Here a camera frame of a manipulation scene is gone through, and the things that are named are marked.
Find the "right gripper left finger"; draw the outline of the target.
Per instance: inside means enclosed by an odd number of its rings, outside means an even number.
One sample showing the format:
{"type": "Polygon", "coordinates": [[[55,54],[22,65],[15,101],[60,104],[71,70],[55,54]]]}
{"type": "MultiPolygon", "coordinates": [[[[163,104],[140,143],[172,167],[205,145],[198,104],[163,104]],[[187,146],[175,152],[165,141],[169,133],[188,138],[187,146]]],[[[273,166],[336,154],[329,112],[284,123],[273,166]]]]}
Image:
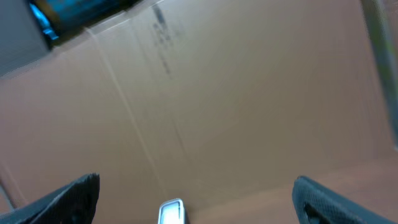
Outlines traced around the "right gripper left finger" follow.
{"type": "Polygon", "coordinates": [[[100,175],[90,173],[33,203],[1,215],[1,224],[91,224],[100,195],[100,175]]]}

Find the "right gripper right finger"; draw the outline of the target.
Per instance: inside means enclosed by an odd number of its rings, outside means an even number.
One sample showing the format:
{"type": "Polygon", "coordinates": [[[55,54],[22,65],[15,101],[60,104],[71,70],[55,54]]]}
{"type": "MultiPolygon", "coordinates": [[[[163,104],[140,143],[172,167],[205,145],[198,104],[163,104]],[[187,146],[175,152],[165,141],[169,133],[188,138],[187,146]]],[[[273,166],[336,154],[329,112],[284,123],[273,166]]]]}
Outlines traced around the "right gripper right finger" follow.
{"type": "Polygon", "coordinates": [[[292,201],[301,224],[392,223],[306,176],[295,180],[292,201]]]}

